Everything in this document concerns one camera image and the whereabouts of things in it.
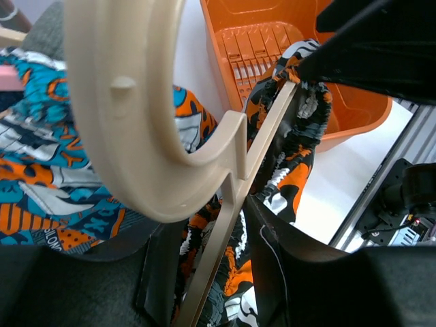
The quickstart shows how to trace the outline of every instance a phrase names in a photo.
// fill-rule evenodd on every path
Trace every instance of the white tabletop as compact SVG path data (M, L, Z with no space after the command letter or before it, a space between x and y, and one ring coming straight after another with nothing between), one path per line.
M223 115L206 51L200 0L187 0L179 32L174 83L193 91L219 120ZM386 122L315 158L298 208L296 227L328 243L397 139L411 113L394 104Z

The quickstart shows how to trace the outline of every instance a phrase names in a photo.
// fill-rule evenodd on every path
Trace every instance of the pink object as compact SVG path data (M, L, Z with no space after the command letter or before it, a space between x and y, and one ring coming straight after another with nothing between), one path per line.
M24 87L12 66L0 65L0 91L23 91Z

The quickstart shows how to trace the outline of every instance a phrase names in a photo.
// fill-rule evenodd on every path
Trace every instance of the orange bin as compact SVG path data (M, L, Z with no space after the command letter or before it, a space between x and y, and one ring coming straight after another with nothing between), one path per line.
M323 43L332 35L315 30L317 15L331 0L200 1L209 60L225 110L241 111L257 80L291 44L309 38ZM318 151L375 129L389 115L389 97L328 86L333 113Z

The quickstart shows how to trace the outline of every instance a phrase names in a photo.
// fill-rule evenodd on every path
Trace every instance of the blue and orange patterned fabric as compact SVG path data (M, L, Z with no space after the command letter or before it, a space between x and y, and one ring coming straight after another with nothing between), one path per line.
M301 82L296 74L298 62L317 47L313 40L291 46L264 74L245 106L249 147L286 80L299 84L304 95L292 126L279 129L283 145L268 150L252 189L290 223L331 111L325 85ZM13 65L25 86L23 99L0 119L0 245L45 245L55 251L84 253L147 219L117 201L94 172L74 125L65 63L5 48L0 51L0 64ZM174 86L173 96L180 140L192 153L218 124L192 92ZM220 208L218 191L198 213L187 217L179 265L174 267L178 276L173 318ZM257 326L243 212L198 326L218 326L228 320L236 320L236 326Z

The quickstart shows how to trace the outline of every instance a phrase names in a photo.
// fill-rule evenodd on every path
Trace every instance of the grey fabric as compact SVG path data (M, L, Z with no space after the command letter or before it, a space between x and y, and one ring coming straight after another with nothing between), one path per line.
M63 2L56 1L36 21L27 34L22 49L64 60L63 56Z

